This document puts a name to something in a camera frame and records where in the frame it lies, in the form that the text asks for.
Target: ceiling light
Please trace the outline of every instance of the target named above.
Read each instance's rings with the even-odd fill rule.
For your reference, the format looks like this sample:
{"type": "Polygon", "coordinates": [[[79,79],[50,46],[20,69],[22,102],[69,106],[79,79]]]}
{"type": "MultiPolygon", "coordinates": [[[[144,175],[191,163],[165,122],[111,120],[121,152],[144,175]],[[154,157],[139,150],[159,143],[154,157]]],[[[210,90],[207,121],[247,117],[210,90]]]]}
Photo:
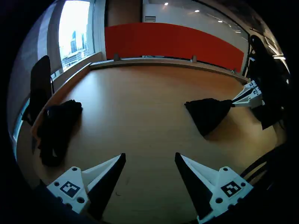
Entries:
{"type": "Polygon", "coordinates": [[[285,57],[273,57],[274,59],[282,59],[282,60],[285,60],[286,58],[285,57]]]}

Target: orange partition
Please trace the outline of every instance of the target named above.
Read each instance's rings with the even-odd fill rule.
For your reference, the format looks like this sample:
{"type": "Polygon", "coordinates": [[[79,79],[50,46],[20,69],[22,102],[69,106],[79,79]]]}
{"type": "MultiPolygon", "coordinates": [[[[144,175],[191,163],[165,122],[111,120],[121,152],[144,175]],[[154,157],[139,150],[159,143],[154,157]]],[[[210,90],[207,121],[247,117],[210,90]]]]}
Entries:
{"type": "Polygon", "coordinates": [[[141,55],[191,59],[236,69],[240,72],[244,53],[211,34],[165,23],[133,23],[105,28],[107,59],[141,55]]]}

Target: screw hole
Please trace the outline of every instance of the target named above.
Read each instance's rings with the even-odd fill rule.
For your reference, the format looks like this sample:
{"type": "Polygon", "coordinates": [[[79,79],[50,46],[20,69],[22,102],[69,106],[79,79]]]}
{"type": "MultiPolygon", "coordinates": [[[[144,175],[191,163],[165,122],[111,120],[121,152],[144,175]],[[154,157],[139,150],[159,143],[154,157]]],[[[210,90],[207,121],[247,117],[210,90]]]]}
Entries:
{"type": "Polygon", "coordinates": [[[217,204],[220,204],[220,203],[222,203],[222,202],[223,202],[222,198],[220,198],[220,197],[219,197],[219,198],[216,198],[216,200],[215,200],[215,201],[216,201],[216,203],[217,203],[217,204]]]}
{"type": "Polygon", "coordinates": [[[71,205],[70,203],[66,203],[65,205],[66,205],[67,208],[70,208],[70,209],[73,208],[72,205],[71,205]]]}
{"type": "Polygon", "coordinates": [[[84,198],[82,198],[82,197],[78,197],[77,198],[77,202],[79,202],[79,203],[84,203],[85,202],[85,200],[84,200],[84,198]]]}

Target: black office chair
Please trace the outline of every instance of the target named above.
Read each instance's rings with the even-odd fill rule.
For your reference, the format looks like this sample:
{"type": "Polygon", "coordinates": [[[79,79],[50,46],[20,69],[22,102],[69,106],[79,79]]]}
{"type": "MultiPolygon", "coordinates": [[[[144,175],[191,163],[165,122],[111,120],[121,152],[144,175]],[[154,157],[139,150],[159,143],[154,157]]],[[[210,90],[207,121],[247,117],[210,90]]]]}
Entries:
{"type": "Polygon", "coordinates": [[[27,121],[31,126],[52,96],[52,91],[54,93],[54,86],[53,82],[51,84],[51,80],[50,59],[45,55],[38,60],[31,70],[30,102],[22,116],[22,120],[27,121]]]}

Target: wooden tabletop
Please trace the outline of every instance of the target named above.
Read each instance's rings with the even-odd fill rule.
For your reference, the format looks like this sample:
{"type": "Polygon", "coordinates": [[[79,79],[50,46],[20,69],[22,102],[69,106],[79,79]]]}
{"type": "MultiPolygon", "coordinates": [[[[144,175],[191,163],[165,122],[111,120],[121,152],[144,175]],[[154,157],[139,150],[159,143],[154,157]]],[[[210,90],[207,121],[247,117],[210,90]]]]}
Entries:
{"type": "Polygon", "coordinates": [[[120,153],[126,164],[103,214],[109,223],[184,223],[196,212],[175,164],[175,153],[213,169],[241,173],[273,149],[273,127],[262,130],[248,108],[232,108],[203,138],[186,101],[232,99],[243,89],[235,79],[169,66],[130,66],[90,71],[64,97],[83,107],[64,163],[47,168],[39,150],[34,167],[49,184],[71,166],[82,170],[120,153]]]}

